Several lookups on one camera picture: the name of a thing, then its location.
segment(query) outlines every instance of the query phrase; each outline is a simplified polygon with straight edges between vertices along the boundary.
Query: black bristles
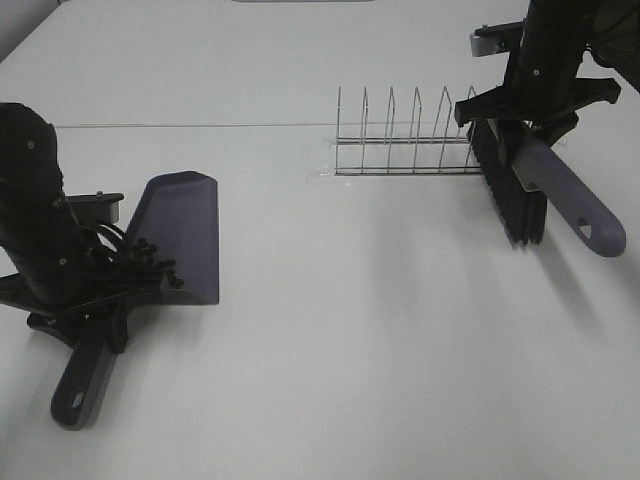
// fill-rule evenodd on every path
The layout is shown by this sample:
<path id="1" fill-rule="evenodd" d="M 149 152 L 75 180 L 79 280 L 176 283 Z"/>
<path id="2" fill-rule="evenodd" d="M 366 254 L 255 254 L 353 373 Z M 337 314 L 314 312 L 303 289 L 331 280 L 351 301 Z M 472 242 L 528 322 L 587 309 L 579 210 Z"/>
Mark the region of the black bristles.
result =
<path id="1" fill-rule="evenodd" d="M 523 245 L 540 243 L 547 217 L 547 197 L 542 192 L 525 191 L 513 169 L 502 166 L 498 141 L 487 120 L 476 121 L 468 135 L 511 241 Z"/>

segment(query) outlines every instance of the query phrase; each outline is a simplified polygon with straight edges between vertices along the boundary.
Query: wire dish rack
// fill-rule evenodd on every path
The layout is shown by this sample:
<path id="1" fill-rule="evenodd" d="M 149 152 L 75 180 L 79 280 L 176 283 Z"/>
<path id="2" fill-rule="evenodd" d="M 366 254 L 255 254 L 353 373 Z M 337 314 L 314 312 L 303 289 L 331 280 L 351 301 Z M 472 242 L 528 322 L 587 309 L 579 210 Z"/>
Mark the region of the wire dish rack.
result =
<path id="1" fill-rule="evenodd" d="M 467 98 L 475 96 L 470 87 Z M 424 106 L 418 87 L 413 93 L 410 121 L 398 121 L 396 94 L 389 89 L 384 122 L 370 121 L 369 92 L 364 88 L 359 122 L 341 123 L 342 87 L 338 88 L 335 174 L 362 175 L 478 175 L 467 131 L 455 126 L 453 102 L 445 86 L 435 121 L 423 122 Z"/>

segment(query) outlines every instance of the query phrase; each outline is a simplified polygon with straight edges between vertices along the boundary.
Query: white table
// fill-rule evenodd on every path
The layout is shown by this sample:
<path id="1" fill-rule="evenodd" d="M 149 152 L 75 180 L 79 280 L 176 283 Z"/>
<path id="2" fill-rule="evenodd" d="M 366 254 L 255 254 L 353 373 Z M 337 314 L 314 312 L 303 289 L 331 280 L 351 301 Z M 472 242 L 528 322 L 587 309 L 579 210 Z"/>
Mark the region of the white table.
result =
<path id="1" fill-rule="evenodd" d="M 385 71 L 376 57 L 359 58 L 349 72 L 329 62 L 324 76 L 318 65 L 347 38 L 364 45 L 359 29 L 382 24 L 389 12 L 407 22 L 397 32 L 422 35 L 429 49 L 433 32 L 422 23 L 455 41 L 476 23 L 517 18 L 519 9 L 509 7 L 507 15 L 500 2 L 471 1 L 124 3 L 65 4 L 0 65 L 0 91 L 62 127 L 209 124 L 61 128 L 60 162 L 68 194 L 125 193 L 123 222 L 156 174 L 195 169 L 218 179 L 221 303 L 136 312 L 100 416 L 75 433 L 48 414 L 69 351 L 31 332 L 23 313 L 2 308 L 2 478 L 637 476 L 639 95 L 625 89 L 620 105 L 586 110 L 558 149 L 624 222 L 624 256 L 592 254 L 553 209 L 544 243 L 514 250 L 478 177 L 317 175 L 333 161 L 338 83 L 356 91 L 375 82 L 380 92 L 389 83 L 419 83 L 423 94 L 437 96 L 442 83 L 456 81 L 456 68 L 490 86 L 504 58 L 467 64 L 465 41 L 440 70 L 409 62 L 411 55 L 388 77 L 374 75 Z M 267 15 L 270 8 L 277 14 Z M 284 54 L 270 70 L 256 65 L 274 61 L 274 52 L 245 48 L 245 58 L 237 55 L 233 34 L 245 46 L 258 43 L 240 35 L 249 26 L 266 34 L 276 31 L 270 22 L 293 25 L 278 41 L 286 45 L 312 27 L 324 32 L 340 8 L 371 22 L 350 23 L 350 37 L 343 25 L 326 54 L 313 36 L 295 47 L 315 71 L 287 70 Z M 136 36 L 131 29 L 145 10 Z M 167 32 L 171 17 L 176 29 L 193 25 L 172 40 L 186 47 L 191 35 L 206 32 L 210 43 L 195 45 L 190 58 L 176 57 L 175 71 L 163 63 L 169 77 L 153 83 L 153 72 L 137 61 L 145 49 L 160 59 L 156 42 L 172 48 L 168 38 L 153 38 Z M 450 19 L 451 28 L 435 17 Z M 116 32 L 109 41 L 108 25 Z M 135 38 L 140 45 L 125 50 Z M 420 50 L 385 40 L 369 38 L 388 52 L 400 43 Z M 68 63 L 44 67 L 51 55 Z M 252 82 L 233 82 L 241 60 Z M 129 73 L 107 77 L 129 62 Z M 192 78 L 188 69 L 206 74 Z M 46 77 L 33 78 L 43 71 Z M 249 83 L 264 88 L 236 95 Z M 260 108 L 251 109 L 256 103 Z M 229 123 L 263 126 L 220 126 Z"/>

